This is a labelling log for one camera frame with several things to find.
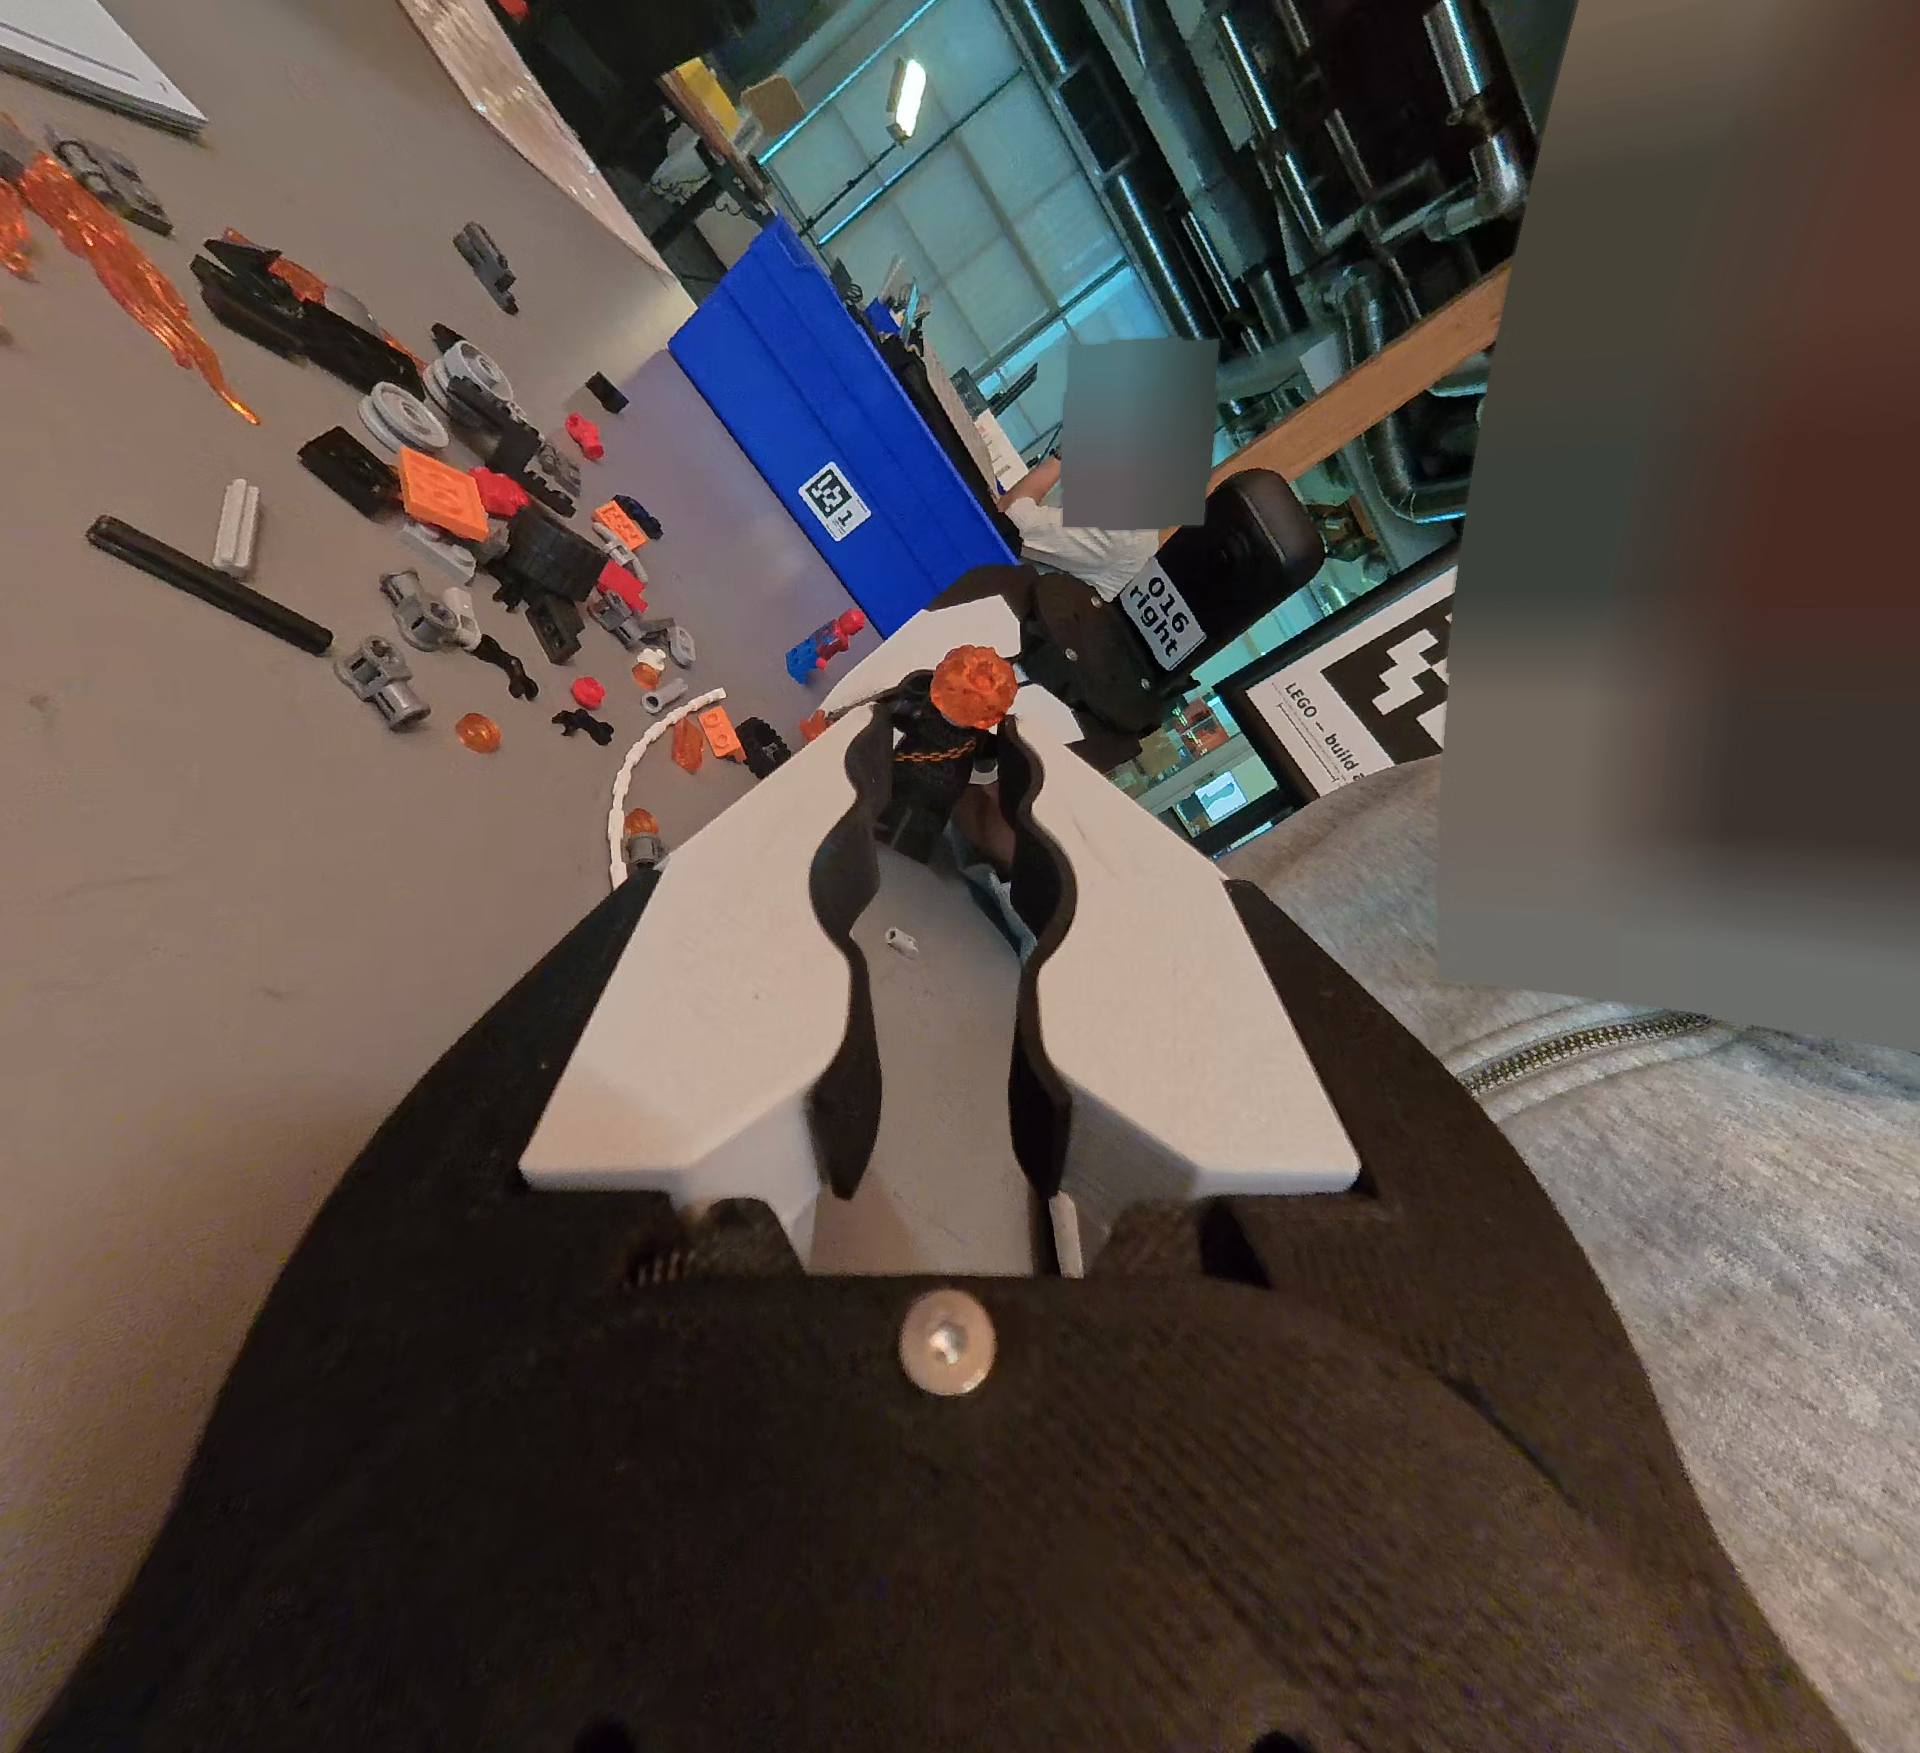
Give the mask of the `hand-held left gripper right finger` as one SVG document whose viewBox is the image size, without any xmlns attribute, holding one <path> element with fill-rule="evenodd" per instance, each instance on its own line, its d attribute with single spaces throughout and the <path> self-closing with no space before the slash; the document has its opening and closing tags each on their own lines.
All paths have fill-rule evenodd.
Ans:
<svg viewBox="0 0 1920 1753">
<path fill-rule="evenodd" d="M 1085 1274 L 1138 1206 L 1355 1191 L 1355 1142 L 1212 861 L 1021 717 L 997 795 L 1033 1271 Z"/>
</svg>

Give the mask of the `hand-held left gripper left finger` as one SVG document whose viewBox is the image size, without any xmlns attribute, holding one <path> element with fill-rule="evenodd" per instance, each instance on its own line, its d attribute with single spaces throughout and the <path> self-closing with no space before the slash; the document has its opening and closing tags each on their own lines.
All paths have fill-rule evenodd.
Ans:
<svg viewBox="0 0 1920 1753">
<path fill-rule="evenodd" d="M 851 711 L 657 876 L 520 1155 L 536 1191 L 768 1206 L 800 1261 L 870 1160 L 881 1070 L 851 927 L 879 892 L 888 704 Z"/>
</svg>

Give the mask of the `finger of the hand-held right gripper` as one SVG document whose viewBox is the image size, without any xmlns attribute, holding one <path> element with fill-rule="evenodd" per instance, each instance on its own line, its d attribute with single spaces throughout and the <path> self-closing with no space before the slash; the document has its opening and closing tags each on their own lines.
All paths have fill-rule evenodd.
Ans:
<svg viewBox="0 0 1920 1753">
<path fill-rule="evenodd" d="M 822 711 L 842 712 L 894 692 L 910 676 L 933 671 L 957 648 L 987 648 L 1017 662 L 1021 641 L 1021 617 L 997 593 L 913 613 L 900 631 L 888 636 L 837 679 L 822 699 Z"/>
</svg>

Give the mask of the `black lego minifigure orange head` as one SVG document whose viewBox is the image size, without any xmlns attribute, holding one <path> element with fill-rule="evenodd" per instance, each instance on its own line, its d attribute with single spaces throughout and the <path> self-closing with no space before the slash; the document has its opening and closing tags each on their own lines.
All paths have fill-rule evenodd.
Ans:
<svg viewBox="0 0 1920 1753">
<path fill-rule="evenodd" d="M 1014 662 L 964 643 L 912 671 L 891 695 L 891 790 L 876 823 L 881 845 L 931 861 L 962 797 L 999 781 L 999 730 L 1019 692 Z"/>
</svg>

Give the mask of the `black lego tyre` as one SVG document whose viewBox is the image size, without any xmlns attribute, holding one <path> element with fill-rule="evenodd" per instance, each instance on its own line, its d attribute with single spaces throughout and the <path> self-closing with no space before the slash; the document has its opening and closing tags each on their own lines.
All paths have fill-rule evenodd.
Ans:
<svg viewBox="0 0 1920 1753">
<path fill-rule="evenodd" d="M 528 504 L 506 523 L 506 542 L 492 568 L 523 593 L 584 604 L 610 564 L 600 541 L 584 538 L 562 518 Z"/>
</svg>

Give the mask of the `orange square lego tile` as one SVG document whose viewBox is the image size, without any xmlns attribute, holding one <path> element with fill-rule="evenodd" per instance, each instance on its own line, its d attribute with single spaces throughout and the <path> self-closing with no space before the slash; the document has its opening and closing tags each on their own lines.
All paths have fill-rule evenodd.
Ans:
<svg viewBox="0 0 1920 1753">
<path fill-rule="evenodd" d="M 487 538 L 492 516 L 476 479 L 444 460 L 401 445 L 395 458 L 401 506 L 412 523 L 442 536 L 479 544 Z"/>
</svg>

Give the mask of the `grey lego wheel hub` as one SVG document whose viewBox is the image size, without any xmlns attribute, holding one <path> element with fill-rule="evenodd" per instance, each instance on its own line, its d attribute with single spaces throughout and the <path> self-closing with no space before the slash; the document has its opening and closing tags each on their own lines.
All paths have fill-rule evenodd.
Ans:
<svg viewBox="0 0 1920 1753">
<path fill-rule="evenodd" d="M 489 356 L 452 340 L 421 370 L 425 398 L 450 419 L 498 429 L 524 419 L 509 382 Z"/>
<path fill-rule="evenodd" d="M 452 443 L 439 413 L 392 382 L 378 382 L 362 393 L 357 417 L 371 443 L 388 460 L 399 451 L 442 458 Z"/>
</svg>

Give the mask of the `long black lego axle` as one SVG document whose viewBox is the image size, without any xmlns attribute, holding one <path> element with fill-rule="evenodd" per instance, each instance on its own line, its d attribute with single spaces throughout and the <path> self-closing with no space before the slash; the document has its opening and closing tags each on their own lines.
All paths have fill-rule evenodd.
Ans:
<svg viewBox="0 0 1920 1753">
<path fill-rule="evenodd" d="M 333 649 L 333 631 L 305 613 L 252 590 L 226 571 L 198 561 L 165 541 L 102 515 L 86 527 L 86 541 L 120 564 L 157 578 L 161 584 L 216 608 L 257 631 L 293 646 L 305 656 L 322 658 Z"/>
</svg>

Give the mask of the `pile of loose lego pieces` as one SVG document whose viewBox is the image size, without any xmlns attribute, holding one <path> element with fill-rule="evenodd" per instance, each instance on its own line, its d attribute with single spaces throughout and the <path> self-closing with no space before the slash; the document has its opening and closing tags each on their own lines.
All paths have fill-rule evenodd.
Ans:
<svg viewBox="0 0 1920 1753">
<path fill-rule="evenodd" d="M 167 210 L 126 158 L 95 138 L 25 134 L 3 112 L 3 271 L 11 276 L 31 276 L 31 222 L 49 229 L 14 190 L 25 159 L 37 152 L 53 153 L 129 233 L 133 228 L 172 233 Z M 378 382 L 392 382 L 431 405 L 421 385 L 421 370 L 452 340 L 467 340 L 453 329 L 434 324 L 431 348 L 421 360 L 344 288 L 237 229 L 210 239 L 189 258 L 189 272 L 204 309 L 229 334 L 280 360 L 317 367 L 354 392 L 357 403 Z M 494 604 L 507 613 L 526 615 L 548 663 L 573 666 L 589 624 L 602 627 L 629 656 L 631 678 L 644 692 L 644 711 L 653 717 L 653 725 L 633 744 L 629 764 L 638 763 L 660 735 L 667 735 L 674 761 L 688 773 L 712 754 L 746 764 L 764 778 L 789 759 L 787 742 L 768 722 L 757 717 L 731 722 L 722 690 L 688 695 L 688 671 L 698 658 L 691 631 L 684 619 L 651 617 L 645 612 L 645 573 L 638 555 L 649 536 L 660 536 L 660 521 L 635 498 L 614 495 L 590 508 L 579 527 L 569 524 L 582 496 L 582 460 L 602 458 L 605 440 L 597 424 L 569 413 L 555 438 L 540 431 L 520 402 L 524 419 L 498 429 L 453 421 L 431 405 L 452 436 L 439 460 L 476 479 L 492 516 L 487 538 L 467 544 L 407 518 L 395 460 L 371 443 L 357 417 L 357 403 L 354 421 L 336 424 L 306 440 L 299 445 L 299 461 L 362 518 L 392 524 L 398 542 L 413 558 L 413 564 L 376 577 L 392 633 L 373 633 L 339 652 L 333 641 L 324 656 L 333 658 L 333 670 L 348 694 L 371 708 L 386 733 L 415 730 L 430 717 L 427 699 L 413 678 L 413 654 L 455 654 L 487 663 L 499 671 L 512 699 L 539 699 L 536 678 L 487 631 L 473 609 L 472 584 L 492 578 Z M 610 564 L 584 604 L 523 593 L 492 568 L 506 542 L 506 523 L 533 502 L 562 518 L 581 536 L 605 544 Z"/>
</svg>

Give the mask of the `large orange lego flame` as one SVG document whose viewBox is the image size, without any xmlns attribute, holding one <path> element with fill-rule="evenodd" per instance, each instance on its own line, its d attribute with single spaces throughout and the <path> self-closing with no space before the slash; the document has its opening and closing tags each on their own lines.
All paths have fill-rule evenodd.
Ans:
<svg viewBox="0 0 1920 1753">
<path fill-rule="evenodd" d="M 28 158 L 14 190 L 180 370 L 198 374 L 233 415 L 257 426 L 257 413 L 229 385 L 216 348 L 194 323 L 174 281 L 53 153 L 37 152 Z"/>
</svg>

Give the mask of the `lego instruction booklet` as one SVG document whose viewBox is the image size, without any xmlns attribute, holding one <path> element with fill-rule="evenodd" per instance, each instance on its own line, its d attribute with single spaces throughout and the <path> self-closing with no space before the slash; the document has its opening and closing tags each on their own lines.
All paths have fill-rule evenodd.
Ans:
<svg viewBox="0 0 1920 1753">
<path fill-rule="evenodd" d="M 172 134 L 200 135 L 210 125 L 100 0 L 1 0 L 1 65 Z"/>
</svg>

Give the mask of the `black framed sign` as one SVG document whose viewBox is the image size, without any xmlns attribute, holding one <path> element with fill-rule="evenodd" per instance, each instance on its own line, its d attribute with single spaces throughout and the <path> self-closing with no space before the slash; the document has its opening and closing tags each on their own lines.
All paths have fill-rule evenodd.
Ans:
<svg viewBox="0 0 1920 1753">
<path fill-rule="evenodd" d="M 1448 711 L 1458 542 L 1226 676 L 1215 695 L 1272 781 L 1195 847 L 1224 858 L 1303 807 L 1435 756 Z"/>
</svg>

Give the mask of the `blue plastic bin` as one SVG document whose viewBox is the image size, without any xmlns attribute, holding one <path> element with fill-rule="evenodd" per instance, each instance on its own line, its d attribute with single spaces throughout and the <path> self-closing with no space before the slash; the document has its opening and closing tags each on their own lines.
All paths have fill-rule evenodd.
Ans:
<svg viewBox="0 0 1920 1753">
<path fill-rule="evenodd" d="M 762 225 L 667 351 L 879 633 L 1019 538 L 789 222 Z"/>
</svg>

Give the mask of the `printed paper sheet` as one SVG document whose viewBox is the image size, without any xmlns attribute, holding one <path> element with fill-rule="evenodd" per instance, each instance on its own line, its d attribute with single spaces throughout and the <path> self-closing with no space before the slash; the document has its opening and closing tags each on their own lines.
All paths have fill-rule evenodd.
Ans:
<svg viewBox="0 0 1920 1753">
<path fill-rule="evenodd" d="M 398 0 L 476 112 L 545 181 L 564 194 L 662 281 L 669 266 L 512 45 L 487 0 Z"/>
</svg>

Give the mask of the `wooden post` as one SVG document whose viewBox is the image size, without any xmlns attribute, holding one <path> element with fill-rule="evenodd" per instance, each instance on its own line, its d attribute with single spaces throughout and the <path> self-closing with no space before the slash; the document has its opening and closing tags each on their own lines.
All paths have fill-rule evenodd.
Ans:
<svg viewBox="0 0 1920 1753">
<path fill-rule="evenodd" d="M 1207 492 L 1226 480 L 1266 469 L 1296 483 L 1362 440 L 1379 421 L 1451 374 L 1469 356 L 1491 348 L 1500 333 L 1513 261 L 1499 265 L 1438 311 L 1411 324 L 1377 356 L 1218 464 Z"/>
</svg>

